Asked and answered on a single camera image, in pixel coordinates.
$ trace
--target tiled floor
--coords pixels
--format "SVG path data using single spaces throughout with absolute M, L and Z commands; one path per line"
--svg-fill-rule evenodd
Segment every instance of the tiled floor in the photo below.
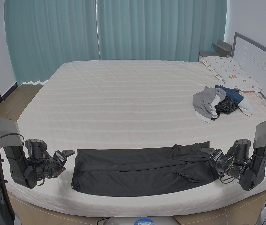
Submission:
M 42 86 L 21 85 L 0 104 L 0 117 L 17 121 L 22 111 L 30 103 Z M 13 209 L 18 213 L 23 225 L 96 225 L 98 217 L 80 217 L 44 209 L 9 194 Z M 180 224 L 190 225 L 254 225 L 263 203 L 266 191 L 210 212 L 175 216 Z

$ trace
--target gray nightstand shelf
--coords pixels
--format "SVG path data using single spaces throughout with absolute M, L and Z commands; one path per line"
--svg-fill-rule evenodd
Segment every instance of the gray nightstand shelf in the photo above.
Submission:
M 226 57 L 227 55 L 231 55 L 232 46 L 228 43 L 225 43 L 224 41 L 218 39 L 217 44 L 212 43 L 214 46 L 216 46 L 216 52 L 210 52 L 210 51 L 200 51 L 199 59 L 208 57 L 208 56 L 219 56 L 219 57 Z

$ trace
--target teal curtain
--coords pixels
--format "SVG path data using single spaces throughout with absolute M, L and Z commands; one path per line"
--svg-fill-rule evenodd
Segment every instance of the teal curtain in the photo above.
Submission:
M 223 40 L 227 0 L 97 0 L 101 59 L 197 61 Z
M 99 59 L 95 0 L 5 0 L 5 27 L 18 84 Z

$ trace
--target headboard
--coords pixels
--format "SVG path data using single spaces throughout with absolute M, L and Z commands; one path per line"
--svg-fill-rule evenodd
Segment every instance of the headboard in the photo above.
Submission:
M 231 56 L 258 82 L 266 99 L 266 47 L 236 32 Z

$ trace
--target bed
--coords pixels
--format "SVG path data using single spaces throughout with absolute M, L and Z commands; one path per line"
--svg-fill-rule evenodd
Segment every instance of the bed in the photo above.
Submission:
M 265 73 L 266 49 L 236 34 L 232 54 L 263 87 L 261 93 L 246 93 L 254 110 L 251 117 L 235 111 L 208 124 L 195 115 L 193 94 L 220 84 L 202 63 L 70 62 L 53 74 L 23 111 L 18 120 L 20 133 L 25 139 L 44 140 L 51 155 L 63 149 L 154 148 L 205 141 L 226 152 L 236 139 L 253 141 L 256 125 L 266 121 L 266 75 L 261 78 L 260 71 Z M 90 217 L 192 214 L 266 190 L 265 175 L 251 191 L 244 191 L 236 181 L 225 185 L 216 180 L 190 190 L 148 197 L 88 195 L 70 185 L 74 161 L 75 156 L 69 157 L 66 171 L 32 190 L 15 184 L 9 165 L 4 163 L 7 190 L 43 208 Z

